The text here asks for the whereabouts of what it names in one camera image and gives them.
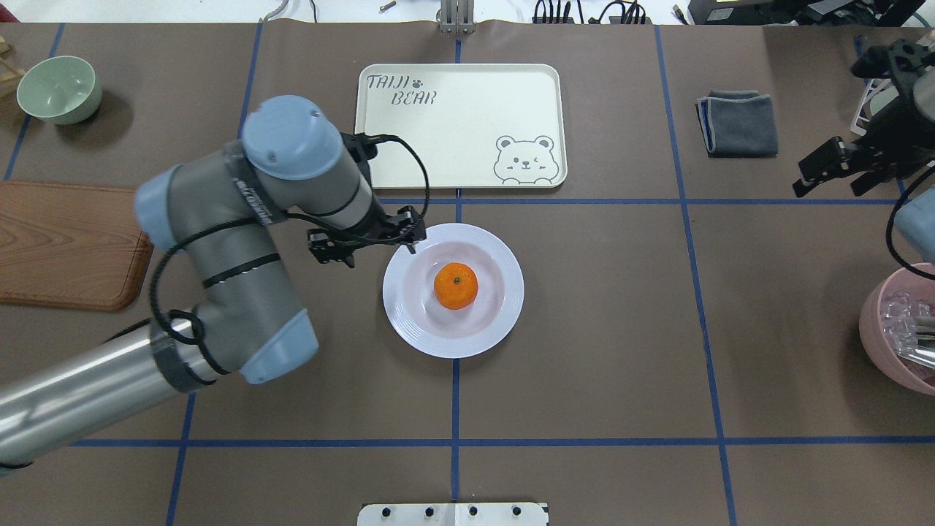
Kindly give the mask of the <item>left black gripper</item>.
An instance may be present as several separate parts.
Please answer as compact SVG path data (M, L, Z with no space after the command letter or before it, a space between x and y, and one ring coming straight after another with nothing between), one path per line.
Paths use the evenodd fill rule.
M374 245L399 245L398 254L417 254L418 243L427 239L424 216L412 206L401 207L395 214L372 207L350 229L338 229L316 216L308 216L307 221L314 225L307 231L308 252L320 264L355 267L354 253Z

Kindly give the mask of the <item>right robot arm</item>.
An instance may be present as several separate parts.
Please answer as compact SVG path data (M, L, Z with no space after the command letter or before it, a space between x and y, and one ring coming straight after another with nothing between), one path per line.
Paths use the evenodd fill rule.
M909 198L933 177L933 50L898 39L890 45L869 47L850 72L858 79L879 80L878 97L886 88L893 88L896 94L879 104L858 139L832 136L799 160L795 196L801 199L819 184L853 177L851 191L861 197L880 184L917 175L892 207L885 244L899 265L932 279L932 274L916 270L902 259L893 245L893 230L897 229L923 259L933 261L933 189Z

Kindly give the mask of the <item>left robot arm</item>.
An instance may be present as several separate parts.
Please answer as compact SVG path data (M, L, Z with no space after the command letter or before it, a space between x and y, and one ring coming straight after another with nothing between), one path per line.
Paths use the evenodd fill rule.
M370 161L395 134L342 133L323 110L281 94L248 113L240 136L164 171L134 197L137 223L163 256L150 317L69 362L2 389L3 475L181 395L240 373L260 385L290 373L318 340L270 227L311 225L315 259L425 239L423 205L387 213Z

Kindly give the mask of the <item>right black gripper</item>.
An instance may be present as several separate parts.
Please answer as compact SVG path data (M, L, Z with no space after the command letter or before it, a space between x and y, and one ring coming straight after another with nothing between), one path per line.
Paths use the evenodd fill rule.
M933 150L931 117L917 110L881 110L861 139L849 145L834 136L800 160L793 192L803 199L820 184L855 175L850 187L860 197L881 183L915 174L933 160Z

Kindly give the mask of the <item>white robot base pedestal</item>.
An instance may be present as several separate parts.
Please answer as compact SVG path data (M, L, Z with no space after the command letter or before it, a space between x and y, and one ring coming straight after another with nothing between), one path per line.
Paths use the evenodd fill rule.
M546 503L372 503L357 525L549 525Z

